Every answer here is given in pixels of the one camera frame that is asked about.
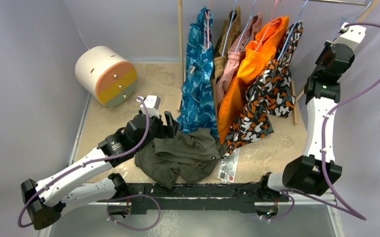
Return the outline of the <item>olive green shorts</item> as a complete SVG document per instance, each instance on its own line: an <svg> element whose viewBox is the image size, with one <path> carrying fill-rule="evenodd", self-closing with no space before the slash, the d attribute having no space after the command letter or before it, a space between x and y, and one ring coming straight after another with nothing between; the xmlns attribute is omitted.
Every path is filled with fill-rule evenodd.
<svg viewBox="0 0 380 237"><path fill-rule="evenodd" d="M227 146L211 136L208 128L198 128L189 134L177 131L174 138L155 138L140 152L134 163L156 183L172 189L178 177L187 185L210 176Z"/></svg>

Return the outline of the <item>light blue hanger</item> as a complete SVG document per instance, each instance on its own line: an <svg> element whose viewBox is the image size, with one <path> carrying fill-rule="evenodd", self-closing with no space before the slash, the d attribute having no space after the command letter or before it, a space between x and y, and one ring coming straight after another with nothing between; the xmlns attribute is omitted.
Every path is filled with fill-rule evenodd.
<svg viewBox="0 0 380 237"><path fill-rule="evenodd" d="M373 2L373 0L365 0L364 3L366 4L366 6L359 13L354 15L350 14L348 16L342 16L339 22L339 26L336 28L336 31L334 33L333 39L336 39L338 31L344 23L355 23L360 20L363 20L366 17L366 14L369 11L369 8L372 6Z"/></svg>

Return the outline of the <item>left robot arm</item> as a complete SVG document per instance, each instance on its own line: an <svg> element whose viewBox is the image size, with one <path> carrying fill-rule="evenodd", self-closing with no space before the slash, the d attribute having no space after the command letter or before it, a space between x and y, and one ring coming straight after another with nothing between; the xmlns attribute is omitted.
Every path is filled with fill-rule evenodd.
<svg viewBox="0 0 380 237"><path fill-rule="evenodd" d="M31 225L41 230L88 201L121 202L131 198L129 187L120 174L111 173L95 184L85 182L133 158L155 138L173 138L179 123L170 112L165 112L164 117L166 124L162 116L148 116L140 110L126 126L107 136L81 160L46 179L24 181L21 184L24 207L18 225L22 228ZM21 223L25 212L31 219L30 224Z"/></svg>

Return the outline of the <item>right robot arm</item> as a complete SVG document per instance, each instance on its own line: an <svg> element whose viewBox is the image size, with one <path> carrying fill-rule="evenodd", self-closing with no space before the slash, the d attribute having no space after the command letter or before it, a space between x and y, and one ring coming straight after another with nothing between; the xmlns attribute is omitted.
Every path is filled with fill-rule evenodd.
<svg viewBox="0 0 380 237"><path fill-rule="evenodd" d="M288 190L321 196L341 177L342 166L335 163L333 149L336 105L340 101L338 79L354 59L354 51L348 45L325 43L304 87L308 113L304 152L289 162L283 172L262 176L257 191L262 200L269 201L277 192Z"/></svg>

